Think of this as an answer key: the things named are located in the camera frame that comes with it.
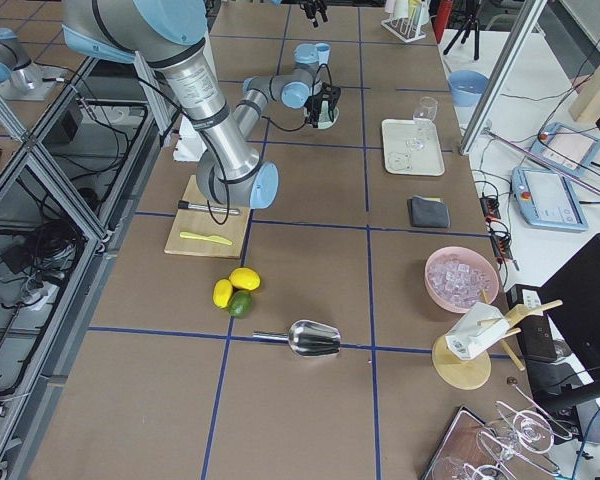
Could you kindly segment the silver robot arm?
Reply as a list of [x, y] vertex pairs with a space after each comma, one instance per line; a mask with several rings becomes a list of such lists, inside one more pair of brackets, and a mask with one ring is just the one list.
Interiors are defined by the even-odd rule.
[[142, 56], [164, 76], [206, 146], [196, 173], [204, 197], [218, 205], [265, 209], [276, 197], [279, 173], [247, 137], [272, 102], [305, 110], [311, 124], [321, 114], [336, 115], [340, 90], [321, 78], [331, 48], [297, 46], [290, 73], [245, 80], [243, 99], [230, 108], [203, 53], [207, 31], [202, 1], [69, 1], [64, 8], [63, 33], [71, 49], [127, 64]]

